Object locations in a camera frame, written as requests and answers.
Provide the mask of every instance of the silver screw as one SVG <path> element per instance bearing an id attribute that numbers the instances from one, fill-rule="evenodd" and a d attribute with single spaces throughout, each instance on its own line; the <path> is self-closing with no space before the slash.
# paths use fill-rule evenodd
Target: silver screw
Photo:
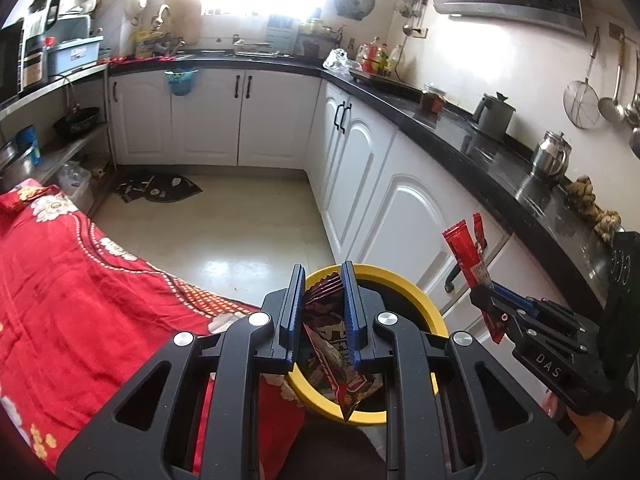
<path id="1" fill-rule="evenodd" d="M 264 326 L 270 319 L 271 316 L 266 312 L 254 312 L 249 316 L 249 324 L 253 326 Z"/>
<path id="2" fill-rule="evenodd" d="M 193 334 L 191 332 L 178 332 L 174 335 L 174 343 L 178 346 L 187 346 L 193 342 Z"/>
<path id="3" fill-rule="evenodd" d="M 398 322 L 398 316 L 393 312 L 381 312 L 378 314 L 378 323 L 383 325 L 395 325 Z"/>
<path id="4" fill-rule="evenodd" d="M 456 332 L 453 335 L 453 341 L 455 341 L 460 346 L 469 346 L 474 341 L 474 339 L 473 337 L 471 337 L 471 334 L 468 334 L 466 332 Z"/>

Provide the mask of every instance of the mesh strainer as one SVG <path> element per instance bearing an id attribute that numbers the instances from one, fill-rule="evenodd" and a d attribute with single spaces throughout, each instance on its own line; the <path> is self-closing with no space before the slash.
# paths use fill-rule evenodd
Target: mesh strainer
<path id="1" fill-rule="evenodd" d="M 584 81 L 571 81 L 564 89 L 564 111 L 570 121 L 578 128 L 588 129 L 598 122 L 600 112 L 598 111 L 598 95 L 589 85 L 589 76 L 596 59 L 598 46 L 600 44 L 600 28 L 596 27 L 593 35 L 593 46 L 589 54 L 589 65 Z"/>

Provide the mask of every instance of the microwave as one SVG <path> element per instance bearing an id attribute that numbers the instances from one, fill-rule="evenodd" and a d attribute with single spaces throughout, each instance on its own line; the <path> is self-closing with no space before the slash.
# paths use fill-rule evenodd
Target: microwave
<path id="1" fill-rule="evenodd" d="M 22 20 L 0 30 L 0 104 L 21 90 Z"/>

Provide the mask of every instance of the wooden cutting board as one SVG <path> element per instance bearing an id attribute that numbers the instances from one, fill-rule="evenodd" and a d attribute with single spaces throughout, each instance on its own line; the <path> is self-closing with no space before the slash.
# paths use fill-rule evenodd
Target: wooden cutting board
<path id="1" fill-rule="evenodd" d="M 202 3 L 200 0 L 164 0 L 171 12 L 170 32 L 180 36 L 186 44 L 200 40 Z"/>

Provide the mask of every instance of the black countertop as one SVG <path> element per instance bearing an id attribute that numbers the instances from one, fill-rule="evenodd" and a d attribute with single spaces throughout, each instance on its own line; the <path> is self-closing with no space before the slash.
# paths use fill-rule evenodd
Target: black countertop
<path id="1" fill-rule="evenodd" d="M 512 149 L 517 142 L 506 146 L 480 134 L 471 126 L 469 114 L 459 108 L 424 116 L 411 101 L 293 59 L 198 56 L 123 64 L 111 67 L 109 73 L 187 67 L 299 73 L 327 79 L 344 89 L 396 124 L 446 168 L 508 232 L 523 241 L 575 310 L 598 319 L 607 297 L 609 250 L 565 205 L 563 190 L 549 190 L 529 176 L 529 161 L 518 154 L 521 150 Z"/>

